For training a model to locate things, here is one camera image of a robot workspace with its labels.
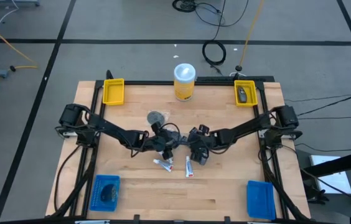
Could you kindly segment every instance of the plastic container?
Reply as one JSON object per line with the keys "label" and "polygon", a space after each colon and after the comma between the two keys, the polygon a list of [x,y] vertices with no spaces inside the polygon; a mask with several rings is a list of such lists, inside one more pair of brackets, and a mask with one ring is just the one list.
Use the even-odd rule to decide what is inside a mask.
{"label": "plastic container", "polygon": [[249,217],[268,220],[276,218],[274,190],[271,183],[249,180],[247,203]]}
{"label": "plastic container", "polygon": [[[114,200],[101,201],[101,192],[105,186],[113,184],[116,188]],[[93,193],[91,196],[90,210],[100,212],[114,212],[118,205],[120,177],[117,175],[97,175],[95,177]]]}
{"label": "plastic container", "polygon": [[124,79],[114,78],[103,82],[102,103],[111,106],[124,103]]}
{"label": "plastic container", "polygon": [[182,63],[174,69],[174,93],[180,101],[187,101],[194,94],[195,85],[195,68],[188,64]]}
{"label": "plastic container", "polygon": [[[235,80],[233,82],[235,88],[235,100],[236,106],[254,106],[257,105],[257,94],[256,94],[256,85],[254,81],[251,80]],[[239,101],[238,97],[238,88],[242,87],[246,93],[247,101],[242,103]]]}

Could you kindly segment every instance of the wooden table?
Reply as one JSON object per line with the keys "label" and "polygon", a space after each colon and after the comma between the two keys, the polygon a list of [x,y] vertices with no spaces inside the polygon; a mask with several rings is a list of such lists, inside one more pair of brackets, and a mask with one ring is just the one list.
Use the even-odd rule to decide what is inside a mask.
{"label": "wooden table", "polygon": [[[80,82],[74,102],[90,106],[94,85],[95,82]],[[269,109],[284,104],[279,83],[264,83],[264,87]],[[124,105],[107,106],[104,117],[124,129],[151,132],[146,116],[156,110],[168,114],[168,122],[177,124],[182,133],[188,133],[200,124],[211,130],[232,128],[254,118],[251,108],[235,106],[234,94],[233,86],[196,86],[193,98],[180,102],[174,96],[173,86],[126,85]],[[75,141],[76,138],[65,140],[58,167],[74,150]],[[294,147],[289,140],[283,144]],[[130,158],[130,150],[103,134],[95,174],[119,175],[120,196],[115,212],[88,211],[88,218],[130,220],[139,214],[142,220],[221,221],[224,216],[230,216],[232,221],[254,220],[246,211],[246,185],[249,180],[264,181],[263,168],[257,158],[258,150],[256,133],[243,137],[226,153],[211,154],[204,166],[192,162],[195,176],[186,179],[185,156],[190,155],[189,148],[180,146],[173,150],[174,170],[169,173],[152,162],[153,159],[161,159],[158,153],[145,152]],[[67,162],[61,173],[58,205],[75,185],[80,152]],[[310,217],[295,153],[279,149],[278,160],[286,193],[301,212]],[[54,185],[46,211],[48,215],[54,213]],[[81,213],[83,197],[82,189],[77,214]],[[274,197],[277,217],[282,217],[275,189]]]}

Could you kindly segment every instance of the yellow label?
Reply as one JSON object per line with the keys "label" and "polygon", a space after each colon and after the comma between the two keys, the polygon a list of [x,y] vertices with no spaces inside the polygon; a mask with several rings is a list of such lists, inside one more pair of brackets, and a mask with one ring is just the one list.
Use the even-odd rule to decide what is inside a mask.
{"label": "yellow label", "polygon": [[194,93],[194,85],[195,81],[190,83],[180,83],[177,80],[174,80],[175,97],[179,100],[188,100]]}

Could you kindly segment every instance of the white lid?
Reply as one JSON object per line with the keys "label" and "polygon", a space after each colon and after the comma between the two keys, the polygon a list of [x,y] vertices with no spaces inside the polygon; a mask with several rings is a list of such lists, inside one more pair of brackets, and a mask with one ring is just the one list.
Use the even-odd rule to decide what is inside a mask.
{"label": "white lid", "polygon": [[175,67],[174,78],[181,83],[190,83],[195,80],[195,68],[188,63],[182,63]]}

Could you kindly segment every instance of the black metal frame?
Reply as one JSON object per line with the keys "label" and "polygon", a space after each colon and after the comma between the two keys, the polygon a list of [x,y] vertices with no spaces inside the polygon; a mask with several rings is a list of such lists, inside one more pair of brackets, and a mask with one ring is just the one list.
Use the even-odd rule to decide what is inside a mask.
{"label": "black metal frame", "polygon": [[[264,84],[263,82],[274,82],[273,77],[240,77],[242,80],[253,80],[255,81],[255,85],[260,93],[261,97],[261,104],[263,107],[263,111],[268,111],[268,105],[266,101],[266,95],[265,95],[265,90],[264,90]],[[125,81],[125,85],[173,85],[174,82],[172,81]],[[233,81],[231,77],[199,77],[197,81],[195,82],[195,85],[197,86],[233,86]],[[91,103],[91,111],[94,113],[96,110],[96,104],[98,101],[98,94],[100,92],[100,89],[103,86],[103,80],[97,80],[95,82],[95,87],[94,87],[94,94],[93,94],[93,100]],[[255,117],[259,115],[259,109],[258,106],[253,107],[253,111],[255,113]],[[103,117],[103,114],[105,112],[105,105],[101,104],[100,108],[100,113],[99,115]],[[96,155],[98,154],[98,143],[99,143],[99,136],[97,137],[97,145],[92,149],[92,155],[91,158],[96,158]],[[264,142],[260,140],[260,137],[258,136],[259,144],[260,144],[260,149],[264,149]],[[83,148],[82,151],[82,156],[80,157],[80,163],[78,167],[78,172],[77,172],[77,179],[76,183],[80,181],[82,174],[84,172],[84,167],[86,164],[86,159],[87,159],[87,148]],[[262,161],[266,161],[266,154],[262,154]],[[276,155],[276,151],[273,152],[273,168],[274,168],[274,174],[276,177],[276,180],[279,182],[279,184],[283,187],[282,185],[282,177],[281,177],[281,171],[279,168],[279,161],[278,157]],[[87,212],[88,212],[88,204],[90,201],[90,194],[91,194],[91,188],[92,188],[92,182],[94,178],[94,170],[92,172],[92,175],[89,177],[88,182],[87,182],[87,187],[85,189],[85,198],[83,201],[83,208],[82,208],[82,217],[87,218]],[[73,201],[72,206],[70,208],[70,216],[75,215],[76,207],[77,207],[77,198]],[[282,211],[282,218],[288,220],[289,219],[289,213],[288,209],[286,207],[285,202],[283,199],[280,197],[280,204],[281,204],[281,211]]]}

